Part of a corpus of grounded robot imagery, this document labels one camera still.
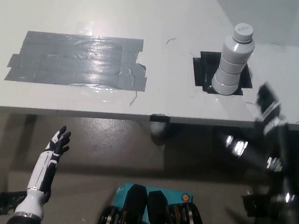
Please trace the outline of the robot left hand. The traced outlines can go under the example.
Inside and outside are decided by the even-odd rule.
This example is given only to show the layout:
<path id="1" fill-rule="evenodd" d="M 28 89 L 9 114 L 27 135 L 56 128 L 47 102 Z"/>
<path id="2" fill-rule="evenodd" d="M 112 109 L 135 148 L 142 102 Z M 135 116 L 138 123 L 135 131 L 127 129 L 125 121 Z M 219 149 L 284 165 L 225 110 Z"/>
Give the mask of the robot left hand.
<path id="1" fill-rule="evenodd" d="M 42 220 L 43 206 L 51 196 L 51 185 L 56 174 L 60 157 L 68 151 L 71 132 L 66 131 L 66 126 L 60 128 L 52 136 L 44 151 L 41 152 L 29 183 L 27 184 L 26 197 L 16 207 L 14 214 Z"/>

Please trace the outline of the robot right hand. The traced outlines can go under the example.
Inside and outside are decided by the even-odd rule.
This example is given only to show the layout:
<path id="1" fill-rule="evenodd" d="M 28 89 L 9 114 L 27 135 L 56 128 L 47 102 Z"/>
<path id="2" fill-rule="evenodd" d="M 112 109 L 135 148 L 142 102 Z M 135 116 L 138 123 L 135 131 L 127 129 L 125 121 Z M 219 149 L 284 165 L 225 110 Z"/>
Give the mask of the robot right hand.
<path id="1" fill-rule="evenodd" d="M 262 127 L 266 127 L 273 122 L 281 122 L 281 124 L 287 122 L 286 116 L 282 114 L 281 101 L 268 82 L 259 87 L 255 103 L 260 111 L 257 122 Z"/>

